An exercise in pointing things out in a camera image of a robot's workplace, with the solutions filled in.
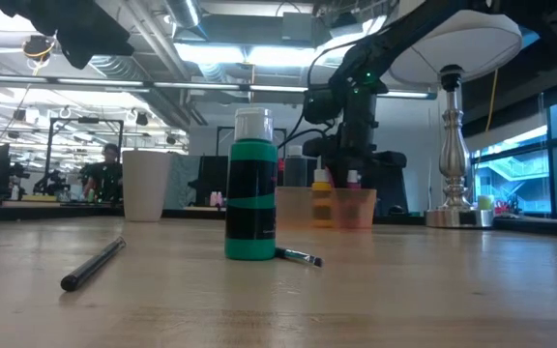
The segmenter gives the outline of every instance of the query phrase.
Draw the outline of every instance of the green paint bottle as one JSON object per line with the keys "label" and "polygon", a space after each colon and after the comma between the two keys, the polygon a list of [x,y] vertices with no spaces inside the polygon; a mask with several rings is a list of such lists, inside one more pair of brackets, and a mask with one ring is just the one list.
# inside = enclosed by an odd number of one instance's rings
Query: green paint bottle
{"label": "green paint bottle", "polygon": [[224,253],[236,260],[275,256],[277,147],[270,110],[239,109],[229,153]]}

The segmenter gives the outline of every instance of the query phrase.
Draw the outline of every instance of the lamp stand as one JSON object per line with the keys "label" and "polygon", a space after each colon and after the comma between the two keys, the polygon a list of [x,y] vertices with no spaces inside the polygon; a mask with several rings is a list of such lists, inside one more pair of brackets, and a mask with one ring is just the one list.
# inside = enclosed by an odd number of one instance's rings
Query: lamp stand
{"label": "lamp stand", "polygon": [[474,209],[465,199],[464,182],[470,167],[470,154],[461,133],[463,111],[458,107],[456,92],[461,87],[463,70],[459,66],[448,66],[440,73],[448,101],[448,108],[442,115],[446,138],[440,155],[446,201],[437,209],[425,212],[425,223],[429,227],[443,228],[490,227],[493,211]]}

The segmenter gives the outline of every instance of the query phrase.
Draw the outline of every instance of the table surface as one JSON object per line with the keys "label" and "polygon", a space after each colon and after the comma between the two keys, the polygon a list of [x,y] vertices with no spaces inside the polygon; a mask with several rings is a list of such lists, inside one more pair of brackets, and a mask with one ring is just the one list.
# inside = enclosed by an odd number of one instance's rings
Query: table surface
{"label": "table surface", "polygon": [[[0,347],[556,347],[557,238],[377,226],[278,234],[324,257],[225,260],[222,221],[0,223]],[[117,236],[84,288],[62,276]]]}

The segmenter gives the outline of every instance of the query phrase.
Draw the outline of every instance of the table lamp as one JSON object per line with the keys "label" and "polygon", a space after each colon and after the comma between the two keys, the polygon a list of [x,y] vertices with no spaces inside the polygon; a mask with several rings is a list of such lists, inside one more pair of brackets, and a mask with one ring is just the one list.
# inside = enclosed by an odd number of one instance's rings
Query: table lamp
{"label": "table lamp", "polygon": [[425,213],[430,227],[488,227],[493,212],[477,210],[465,198],[464,177],[470,155],[461,134],[463,112],[458,96],[461,81],[478,78],[504,66],[521,50],[517,24],[504,15],[461,11],[405,50],[389,73],[406,85],[441,85],[448,106],[442,118],[446,130],[440,155],[445,177],[444,204]]}

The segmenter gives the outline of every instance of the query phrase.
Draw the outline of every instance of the glass window pane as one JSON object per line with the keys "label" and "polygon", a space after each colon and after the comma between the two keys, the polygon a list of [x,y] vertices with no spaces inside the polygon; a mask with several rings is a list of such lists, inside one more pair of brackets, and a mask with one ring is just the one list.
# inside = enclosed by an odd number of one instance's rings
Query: glass window pane
{"label": "glass window pane", "polygon": [[508,201],[516,195],[526,213],[551,213],[546,151],[481,162],[475,175],[476,196],[491,194]]}
{"label": "glass window pane", "polygon": [[547,139],[547,126],[541,126],[538,127],[537,129],[529,130],[523,134],[501,141],[497,144],[487,146],[486,148],[481,149],[480,151],[474,152],[473,156],[478,157],[480,155],[485,156],[491,154],[499,154],[503,151],[516,149],[518,147],[545,142],[546,139]]}

